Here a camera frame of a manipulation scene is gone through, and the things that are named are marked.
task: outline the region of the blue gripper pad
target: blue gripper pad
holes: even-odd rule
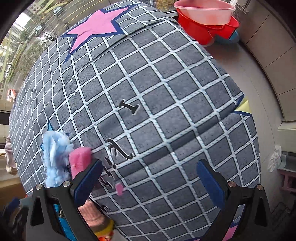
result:
[[[222,187],[219,185],[217,180],[215,179],[214,175],[220,174],[218,172],[215,173],[215,171],[211,168],[211,166],[207,163],[204,164],[203,161],[198,161],[196,165],[196,172],[202,181],[202,184],[204,185],[205,189],[207,190],[213,204],[220,209],[224,208],[225,205],[225,191],[222,189]]]
[[[94,188],[94,185],[96,184],[103,172],[103,164],[101,161],[97,160],[95,164],[88,171],[87,170],[88,168],[84,171],[87,173],[85,174],[84,178],[79,182],[78,186],[75,188],[73,193],[74,203],[78,207],[83,206],[86,200],[88,199],[91,191]]]
[[[10,216],[14,212],[14,210],[19,206],[20,200],[18,198],[12,199],[12,201],[7,205],[7,207],[3,211],[3,217],[6,221],[9,222]]]

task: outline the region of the pink star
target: pink star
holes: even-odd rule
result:
[[[90,15],[86,21],[62,35],[61,37],[74,37],[65,62],[77,49],[92,37],[123,34],[123,30],[116,22],[116,19],[128,12],[129,9],[135,5],[136,4],[131,4],[110,11],[100,9]]]

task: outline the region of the plastic bowl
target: plastic bowl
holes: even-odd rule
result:
[[[203,25],[228,24],[235,7],[220,0],[179,0],[174,7],[188,18]]]
[[[203,25],[186,17],[180,9],[177,9],[177,12],[179,14],[178,23],[188,35],[204,47],[211,45],[216,35],[224,39],[229,39],[233,32],[239,27],[238,21],[233,16],[230,22],[225,25]]]

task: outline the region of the blue fluffy fabric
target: blue fluffy fabric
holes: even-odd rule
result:
[[[57,187],[64,181],[71,180],[67,166],[69,165],[69,153],[74,148],[68,137],[58,131],[47,131],[43,135],[43,145],[43,163],[47,175],[46,187]]]

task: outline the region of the gray fabric with white grid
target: gray fabric with white grid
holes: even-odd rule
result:
[[[58,38],[37,60],[10,117],[18,172],[28,195],[44,184],[40,145],[50,121],[70,133],[75,148],[91,147],[112,173],[102,175],[112,188],[99,180],[91,197],[128,240],[200,237],[219,208],[196,163],[207,159],[241,186],[260,183],[255,124],[232,113],[243,93],[175,20],[132,0],[105,9],[132,3],[138,5],[117,20],[125,34],[95,37],[64,64],[72,39]],[[139,105],[134,115],[118,107],[123,99]],[[114,156],[108,138],[134,158]],[[122,196],[114,189],[119,182]]]

